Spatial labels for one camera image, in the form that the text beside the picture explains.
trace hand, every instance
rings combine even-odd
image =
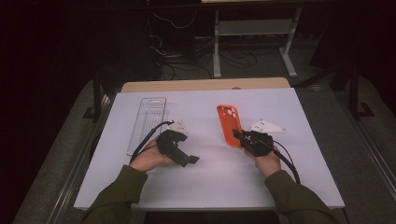
[[[250,152],[245,150],[245,154],[247,154],[251,159],[254,160],[256,167],[259,169],[260,173],[264,175],[264,177],[268,177],[273,173],[280,171],[280,159],[274,152],[270,152],[266,156],[255,157]]]
[[[164,164],[176,164],[174,161],[163,155],[157,148],[156,140],[150,141],[139,155],[129,164],[136,170],[147,172],[157,166]]]

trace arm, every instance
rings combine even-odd
[[[315,192],[296,184],[288,173],[281,170],[280,160],[274,152],[265,157],[254,157],[247,151],[245,153],[266,177],[265,185],[275,200],[276,211],[287,216],[290,223],[338,223],[332,211]]]
[[[124,165],[117,179],[99,193],[82,219],[84,224],[128,223],[131,204],[139,203],[140,193],[148,179],[147,171],[163,164],[174,164],[160,153],[151,141],[130,164]]]

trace orange phone case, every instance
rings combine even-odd
[[[233,136],[233,130],[242,132],[238,110],[233,105],[218,105],[218,114],[225,141],[232,147],[241,147],[239,139]]]

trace wooden table edge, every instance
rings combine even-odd
[[[121,92],[212,91],[273,88],[290,88],[290,84],[284,77],[147,81],[127,82],[122,86]]]

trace white tabletop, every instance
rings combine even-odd
[[[80,188],[76,208],[88,208],[98,193],[115,180],[121,166],[128,164],[130,157],[126,151],[139,104],[147,97],[166,97],[168,120],[183,119],[190,130],[188,139],[179,148],[200,160],[185,168],[173,165],[148,172],[140,203],[133,207],[147,210],[275,208],[253,160],[241,149],[225,143],[217,105],[235,105],[244,130],[259,119],[286,128],[286,133],[272,136],[289,151],[302,184],[328,206],[345,206],[295,90],[283,88],[118,94]],[[286,164],[282,163],[282,168],[292,176]]]

